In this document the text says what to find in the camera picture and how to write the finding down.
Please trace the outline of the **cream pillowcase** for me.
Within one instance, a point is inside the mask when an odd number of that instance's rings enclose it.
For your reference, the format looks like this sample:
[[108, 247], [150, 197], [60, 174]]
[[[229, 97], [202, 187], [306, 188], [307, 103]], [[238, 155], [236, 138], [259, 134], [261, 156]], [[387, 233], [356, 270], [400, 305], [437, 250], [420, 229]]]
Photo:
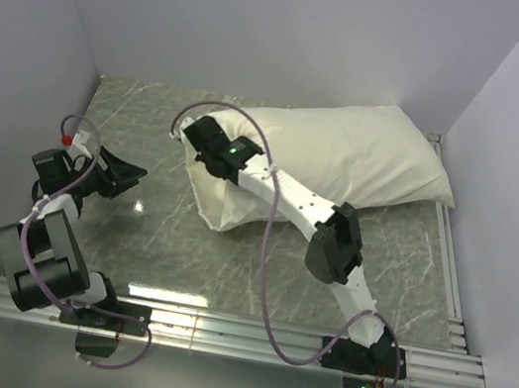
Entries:
[[454, 207], [446, 169], [398, 106], [251, 107], [210, 113], [230, 140], [270, 148], [274, 163], [315, 194], [356, 209], [433, 200]]

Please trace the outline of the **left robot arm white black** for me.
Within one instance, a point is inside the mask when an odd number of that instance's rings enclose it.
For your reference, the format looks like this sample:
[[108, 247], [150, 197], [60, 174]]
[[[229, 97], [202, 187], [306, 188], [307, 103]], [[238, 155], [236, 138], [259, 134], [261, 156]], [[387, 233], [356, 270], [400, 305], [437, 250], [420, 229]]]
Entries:
[[32, 188], [33, 211], [0, 228], [0, 257], [10, 296], [20, 311], [59, 306], [67, 319], [89, 321], [96, 329], [115, 325], [121, 306], [110, 279], [86, 267], [72, 223], [83, 199], [92, 194], [112, 199], [148, 175], [100, 148], [72, 158], [61, 148], [32, 156], [39, 175]]

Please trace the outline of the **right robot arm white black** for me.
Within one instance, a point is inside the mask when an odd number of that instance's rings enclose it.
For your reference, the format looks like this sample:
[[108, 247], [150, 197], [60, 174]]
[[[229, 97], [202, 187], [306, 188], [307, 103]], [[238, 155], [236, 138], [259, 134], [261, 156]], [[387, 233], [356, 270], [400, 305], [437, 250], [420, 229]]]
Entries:
[[212, 117], [186, 119], [179, 130], [209, 174], [267, 202], [272, 217], [282, 214], [306, 239], [304, 264], [329, 287], [347, 321], [344, 332], [323, 345], [323, 359], [345, 372], [404, 379], [403, 351], [365, 282], [363, 239], [353, 206], [315, 194], [274, 165], [268, 145], [245, 137], [230, 140]]

